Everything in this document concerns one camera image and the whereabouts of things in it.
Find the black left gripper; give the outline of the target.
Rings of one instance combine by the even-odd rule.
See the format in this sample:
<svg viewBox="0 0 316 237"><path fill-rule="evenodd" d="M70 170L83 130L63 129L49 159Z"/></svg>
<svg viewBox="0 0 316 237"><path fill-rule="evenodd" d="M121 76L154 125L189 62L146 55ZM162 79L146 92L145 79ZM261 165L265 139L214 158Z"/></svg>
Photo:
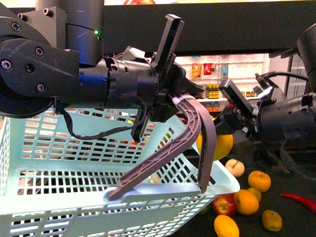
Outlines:
<svg viewBox="0 0 316 237"><path fill-rule="evenodd" d="M131 130L131 136L136 143L139 143L145 131L148 121L166 122L178 112L172 103L173 97L191 95L199 98L202 88L186 77L186 70L175 63L176 55L171 54L163 67L155 67L158 83L153 94L154 102L139 109L135 118L135 124Z"/></svg>

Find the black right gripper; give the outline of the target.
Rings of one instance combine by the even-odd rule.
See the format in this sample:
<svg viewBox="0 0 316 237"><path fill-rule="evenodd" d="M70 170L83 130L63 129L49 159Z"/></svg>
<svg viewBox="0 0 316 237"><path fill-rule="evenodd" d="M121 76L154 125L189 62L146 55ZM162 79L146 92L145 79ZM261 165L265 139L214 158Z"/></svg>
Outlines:
<svg viewBox="0 0 316 237"><path fill-rule="evenodd" d="M223 80L219 89L229 103L223 109L219 118L215 120L217 134L233 134L246 128L246 137L253 143L265 147L271 146L272 81L270 79L259 79L259 86L254 89L260 98L257 109L242 95L242 92L231 79Z"/></svg>

